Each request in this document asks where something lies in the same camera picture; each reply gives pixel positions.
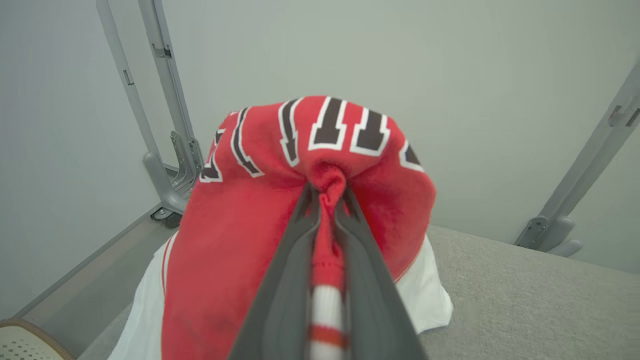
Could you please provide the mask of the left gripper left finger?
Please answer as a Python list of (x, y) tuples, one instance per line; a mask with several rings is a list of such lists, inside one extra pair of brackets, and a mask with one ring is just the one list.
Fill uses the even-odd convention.
[(228, 355), (230, 360), (306, 360), (318, 192), (306, 184)]

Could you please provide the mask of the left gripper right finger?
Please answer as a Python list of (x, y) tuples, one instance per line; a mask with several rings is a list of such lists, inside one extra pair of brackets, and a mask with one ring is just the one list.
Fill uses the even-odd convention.
[(358, 200), (349, 187), (334, 212), (345, 260), (349, 360), (428, 358)]

